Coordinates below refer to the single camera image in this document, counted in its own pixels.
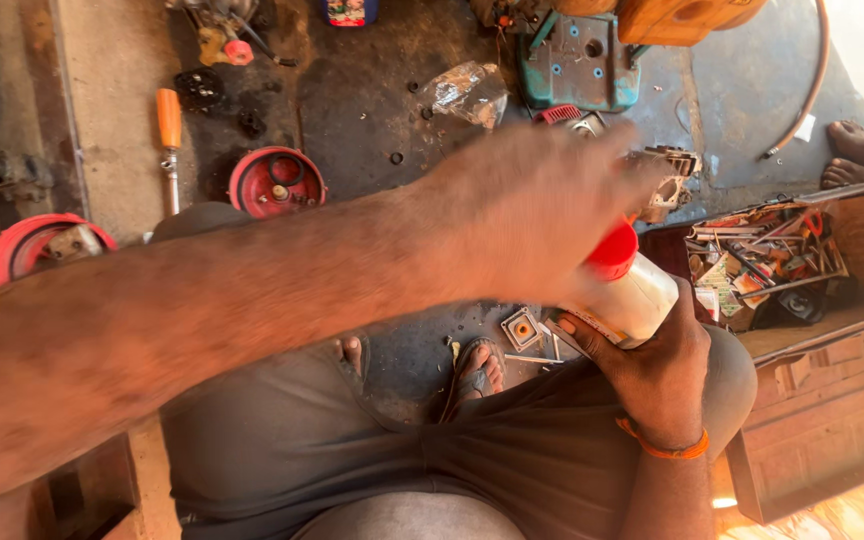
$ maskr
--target bolt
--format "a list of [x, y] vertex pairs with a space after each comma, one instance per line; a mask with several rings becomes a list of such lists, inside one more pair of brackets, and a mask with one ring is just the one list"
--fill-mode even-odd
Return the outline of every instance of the bolt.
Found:
[[284, 185], [273, 185], [271, 187], [271, 198], [276, 201], [288, 201], [289, 190]]

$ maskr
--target bottle label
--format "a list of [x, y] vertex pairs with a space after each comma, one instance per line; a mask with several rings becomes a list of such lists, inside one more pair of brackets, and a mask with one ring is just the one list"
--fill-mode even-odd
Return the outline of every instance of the bottle label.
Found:
[[611, 341], [615, 345], [618, 345], [629, 338], [629, 335], [624, 331], [606, 324], [588, 309], [583, 309], [574, 303], [564, 303], [560, 307], [576, 317], [579, 317], [583, 323], [593, 327], [596, 332], [606, 337], [608, 341]]
[[366, 0], [328, 0], [327, 11], [332, 26], [366, 25]]

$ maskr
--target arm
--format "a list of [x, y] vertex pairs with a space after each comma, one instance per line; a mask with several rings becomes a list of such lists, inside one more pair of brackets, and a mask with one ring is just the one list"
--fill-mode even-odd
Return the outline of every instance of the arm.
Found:
[[1, 287], [0, 493], [270, 354], [462, 299], [558, 300], [654, 189], [617, 179], [633, 136], [506, 129], [407, 187]]
[[[695, 320], [691, 285], [679, 277], [678, 301], [655, 338], [619, 350], [570, 314], [558, 325], [602, 369], [619, 402], [652, 446], [689, 448], [702, 438], [702, 393], [709, 364], [709, 334]], [[711, 538], [710, 457], [654, 457], [643, 451], [622, 538]]]

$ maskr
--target orange screwdriver handle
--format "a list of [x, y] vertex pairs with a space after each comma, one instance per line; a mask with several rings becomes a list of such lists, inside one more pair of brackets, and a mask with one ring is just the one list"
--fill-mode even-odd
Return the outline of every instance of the orange screwdriver handle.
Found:
[[162, 135], [162, 146], [179, 148], [183, 139], [183, 118], [179, 109], [179, 94], [168, 88], [155, 92], [158, 105], [158, 131]]

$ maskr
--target plastic bag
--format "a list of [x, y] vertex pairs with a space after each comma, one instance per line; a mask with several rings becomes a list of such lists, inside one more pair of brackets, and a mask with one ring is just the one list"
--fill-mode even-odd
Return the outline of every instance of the plastic bag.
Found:
[[502, 121], [509, 90], [494, 63], [467, 61], [429, 80], [419, 100], [442, 115], [455, 115], [486, 129]]

